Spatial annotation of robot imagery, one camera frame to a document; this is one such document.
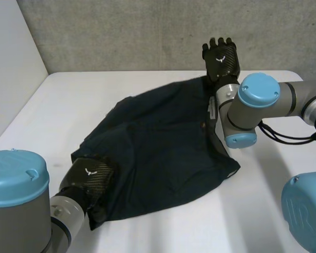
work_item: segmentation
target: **black cable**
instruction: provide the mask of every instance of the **black cable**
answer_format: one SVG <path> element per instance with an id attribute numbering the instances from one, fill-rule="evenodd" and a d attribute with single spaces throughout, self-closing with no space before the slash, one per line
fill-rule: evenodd
<path id="1" fill-rule="evenodd" d="M 286 144 L 286 145 L 303 145 L 303 144 L 308 144 L 310 142 L 316 141 L 316 133 L 312 134 L 309 137 L 291 137 L 291 136 L 277 133 L 270 126 L 268 126 L 267 124 L 264 124 L 262 121 L 259 123 L 259 128 L 267 137 L 269 137 L 273 141 L 276 141 L 276 142 L 282 143 L 282 144 Z M 290 140 L 304 140 L 304 141 L 287 142 L 287 141 L 283 141 L 283 140 L 279 139 L 278 136 L 282 137 L 282 138 L 290 139 Z"/>
<path id="2" fill-rule="evenodd" d="M 311 136 L 309 137 L 291 137 L 291 136 L 287 136 L 284 134 L 280 134 L 278 132 L 276 132 L 275 130 L 273 130 L 270 126 L 268 126 L 267 124 L 264 124 L 262 121 L 260 122 L 261 126 L 263 128 L 265 128 L 266 130 L 268 130 L 270 133 L 273 133 L 275 135 L 278 135 L 280 137 L 286 138 L 286 139 L 290 139 L 290 140 L 310 140 Z"/>

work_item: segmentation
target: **dark cloth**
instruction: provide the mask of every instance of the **dark cloth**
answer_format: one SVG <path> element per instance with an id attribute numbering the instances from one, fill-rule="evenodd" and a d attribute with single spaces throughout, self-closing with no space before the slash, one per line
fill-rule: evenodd
<path id="1" fill-rule="evenodd" d="M 72 154 L 73 162 L 98 154 L 118 163 L 108 220 L 188 203 L 239 169 L 209 120 L 211 95 L 200 77 L 125 98 Z"/>

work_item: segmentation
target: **gray concrete wall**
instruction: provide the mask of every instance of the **gray concrete wall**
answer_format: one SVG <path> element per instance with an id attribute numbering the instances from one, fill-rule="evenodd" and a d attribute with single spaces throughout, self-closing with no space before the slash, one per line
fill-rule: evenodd
<path id="1" fill-rule="evenodd" d="M 316 0 L 17 0 L 49 73 L 203 70 L 231 36 L 243 70 L 316 77 Z"/>

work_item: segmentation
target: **carbon fiber hand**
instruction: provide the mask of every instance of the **carbon fiber hand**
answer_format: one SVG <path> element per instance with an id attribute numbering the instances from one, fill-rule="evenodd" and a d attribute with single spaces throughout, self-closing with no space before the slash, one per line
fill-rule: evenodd
<path id="1" fill-rule="evenodd" d="M 231 38 L 226 42 L 223 38 L 210 40 L 210 48 L 207 44 L 202 46 L 202 58 L 205 60 L 206 69 L 211 82 L 216 82 L 221 77 L 230 75 L 238 79 L 240 74 L 240 65 L 236 53 L 236 45 Z"/>

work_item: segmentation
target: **white wall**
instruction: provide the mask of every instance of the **white wall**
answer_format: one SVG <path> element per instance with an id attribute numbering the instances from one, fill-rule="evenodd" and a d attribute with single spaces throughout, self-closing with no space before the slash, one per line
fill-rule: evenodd
<path id="1" fill-rule="evenodd" d="M 47 76 L 16 0 L 0 0 L 0 135 Z"/>

